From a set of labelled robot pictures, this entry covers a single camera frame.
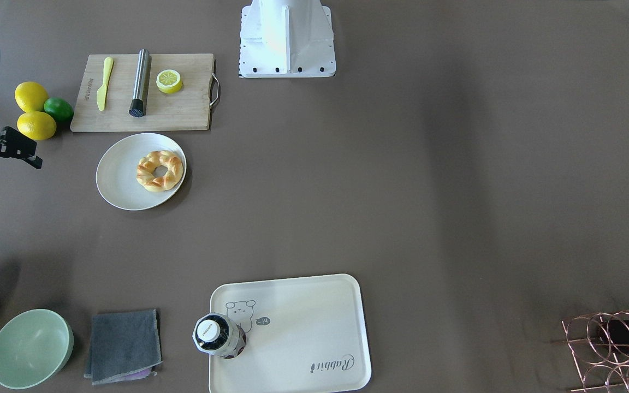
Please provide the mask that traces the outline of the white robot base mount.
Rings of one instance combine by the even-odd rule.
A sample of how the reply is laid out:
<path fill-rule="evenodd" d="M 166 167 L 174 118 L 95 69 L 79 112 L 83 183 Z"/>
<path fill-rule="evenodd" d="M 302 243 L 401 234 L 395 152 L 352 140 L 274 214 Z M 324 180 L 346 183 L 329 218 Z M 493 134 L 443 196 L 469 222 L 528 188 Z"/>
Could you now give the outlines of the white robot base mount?
<path fill-rule="evenodd" d="M 335 75 L 331 11 L 320 1 L 253 1 L 240 15 L 239 77 Z"/>

